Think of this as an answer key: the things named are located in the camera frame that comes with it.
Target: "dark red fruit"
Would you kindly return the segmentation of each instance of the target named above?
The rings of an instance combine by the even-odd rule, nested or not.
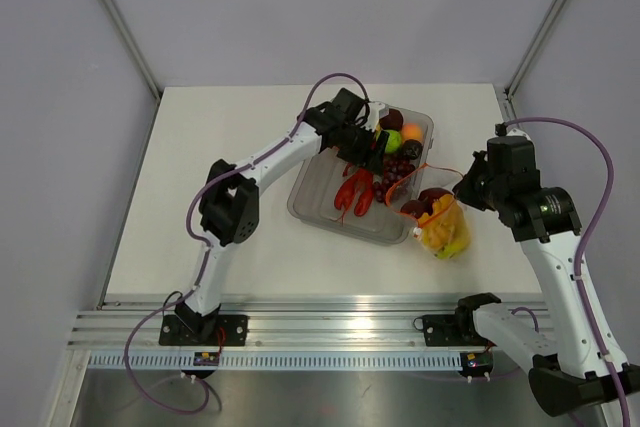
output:
[[[430,189],[425,189],[422,192],[420,192],[420,195],[418,196],[418,200],[421,200],[422,202],[429,202],[430,204],[432,204],[433,202],[438,200],[440,197],[447,194],[451,194],[451,192],[449,192],[447,189],[443,189],[441,187],[432,187]]]
[[[419,219],[424,214],[424,203],[419,200],[410,200],[402,206],[400,212]]]
[[[402,130],[404,118],[398,109],[389,109],[389,114],[380,119],[380,127],[384,130]]]
[[[422,205],[424,205],[425,213],[429,215],[433,215],[433,205],[431,205],[431,202],[425,201],[425,202],[422,202]]]

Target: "plastic fruit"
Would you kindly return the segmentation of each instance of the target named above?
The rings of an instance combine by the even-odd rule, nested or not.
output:
[[[424,204],[419,200],[410,200],[402,206],[400,212],[419,219],[422,217],[422,214],[424,214]]]
[[[398,109],[389,109],[389,113],[380,119],[380,127],[384,130],[400,130],[404,124],[404,117]]]
[[[454,255],[465,250],[471,243],[471,235],[467,225],[462,222],[456,224],[456,231],[453,239],[442,250],[436,253],[438,259],[450,259]]]
[[[432,187],[430,189],[425,189],[422,192],[420,192],[420,195],[418,196],[418,200],[421,200],[422,202],[427,204],[428,210],[432,210],[431,206],[433,205],[433,203],[444,195],[451,195],[451,192],[441,187]]]
[[[407,140],[422,142],[422,129],[418,124],[404,124],[400,133],[402,134],[402,140],[405,142]]]
[[[434,222],[433,227],[427,229],[427,241],[429,248],[434,251],[444,249],[453,239],[455,226],[442,222]]]
[[[445,194],[436,200],[431,207],[433,208],[433,215],[436,215],[444,210],[447,210],[449,207],[452,207],[452,203],[454,202],[453,195]]]
[[[405,159],[416,160],[422,155],[422,143],[417,140],[407,140],[402,144],[400,155]]]
[[[397,130],[386,130],[389,134],[389,140],[387,140],[387,145],[384,148],[385,154],[393,154],[402,147],[402,135]]]
[[[428,214],[427,212],[425,212],[420,217],[418,217],[418,225],[426,224],[430,217],[431,217],[431,215]]]

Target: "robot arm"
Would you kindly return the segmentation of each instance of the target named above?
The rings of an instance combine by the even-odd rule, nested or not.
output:
[[[533,143],[520,132],[490,139],[454,192],[461,202],[495,210],[531,263],[553,322],[550,341],[515,319],[499,300],[462,299],[456,311],[468,337],[499,346],[529,375],[531,390],[552,416],[614,400],[613,379],[599,352],[582,306],[572,263],[580,241],[580,221],[569,194],[542,188]],[[630,365],[602,311],[582,259],[582,281],[593,314],[627,394],[640,390],[640,368]]]
[[[193,295],[175,308],[176,316],[193,337],[206,342],[213,333],[233,254],[258,226],[260,195],[293,166],[331,147],[339,149],[339,158],[382,174],[388,134],[376,136],[375,128],[387,112],[387,105],[365,101],[341,89],[333,101],[308,109],[296,133],[287,136],[288,142],[278,140],[237,162],[251,167],[222,180],[202,196],[201,226],[210,246],[203,244],[200,252],[191,281]],[[224,160],[217,161],[207,183],[234,168]],[[198,282],[205,259],[204,274]]]

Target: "red lobster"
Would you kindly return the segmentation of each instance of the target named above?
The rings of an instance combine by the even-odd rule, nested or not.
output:
[[[351,164],[347,164],[344,172],[342,173],[343,177],[349,175],[350,168]],[[338,210],[344,209],[344,212],[342,212],[342,215],[336,220],[340,220],[341,223],[344,223],[344,216],[347,215],[347,212],[351,208],[351,204],[353,204],[358,192],[361,192],[361,194],[355,208],[353,209],[353,213],[356,217],[362,217],[367,213],[371,203],[373,202],[373,174],[371,172],[364,169],[358,169],[355,174],[342,184],[342,187],[338,190],[336,198],[333,201],[333,206]]]

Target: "orange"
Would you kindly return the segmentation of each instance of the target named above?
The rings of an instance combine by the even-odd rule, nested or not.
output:
[[[400,134],[402,135],[403,142],[407,140],[417,140],[422,143],[422,129],[418,124],[404,124]]]

